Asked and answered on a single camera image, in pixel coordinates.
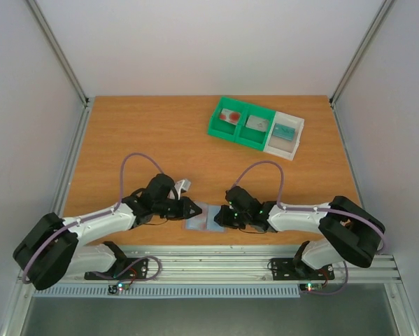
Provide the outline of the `white magnetic stripe card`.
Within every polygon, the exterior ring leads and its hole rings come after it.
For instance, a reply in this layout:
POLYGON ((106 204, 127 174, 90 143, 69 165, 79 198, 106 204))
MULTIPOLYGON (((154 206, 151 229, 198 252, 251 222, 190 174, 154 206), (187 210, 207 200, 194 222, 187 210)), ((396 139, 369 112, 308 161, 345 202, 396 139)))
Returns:
POLYGON ((246 121, 246 127, 258 132, 266 132, 269 127, 269 121, 256 115, 250 115, 246 121))

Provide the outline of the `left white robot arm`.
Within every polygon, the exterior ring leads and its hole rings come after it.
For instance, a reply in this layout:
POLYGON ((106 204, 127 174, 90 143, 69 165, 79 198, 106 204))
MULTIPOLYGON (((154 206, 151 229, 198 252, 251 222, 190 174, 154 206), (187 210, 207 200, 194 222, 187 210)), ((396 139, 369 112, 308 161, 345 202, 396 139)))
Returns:
POLYGON ((66 218, 54 212, 42 216, 13 252, 22 282, 41 291, 75 275, 119 282, 145 279, 134 269, 140 260, 128 258, 115 243, 90 244, 147 225, 155 216, 182 221, 202 214, 201 207, 184 195, 189 187, 187 179, 175 182, 157 174, 146 187, 103 210, 66 218))

